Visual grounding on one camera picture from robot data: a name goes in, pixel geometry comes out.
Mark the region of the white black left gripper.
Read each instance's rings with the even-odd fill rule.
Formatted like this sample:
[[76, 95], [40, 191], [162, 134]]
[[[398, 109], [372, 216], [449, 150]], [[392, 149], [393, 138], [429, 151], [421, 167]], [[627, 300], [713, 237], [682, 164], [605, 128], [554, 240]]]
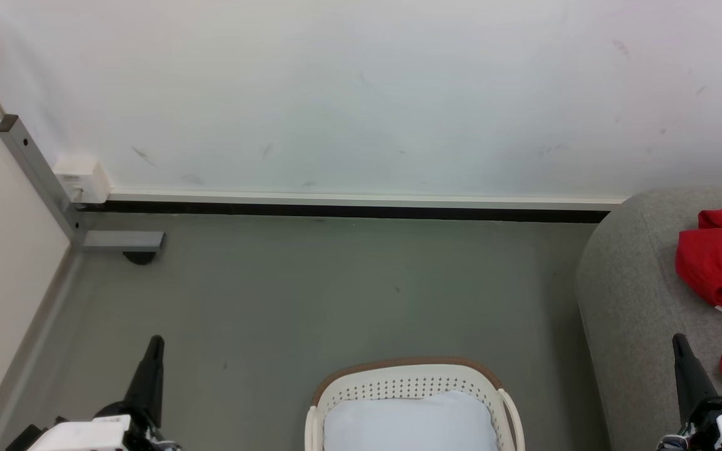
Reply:
[[133, 374], [125, 403], [112, 403], [88, 422], [58, 422], [29, 450], [181, 450], [160, 432], [164, 394], [164, 338], [153, 336]]

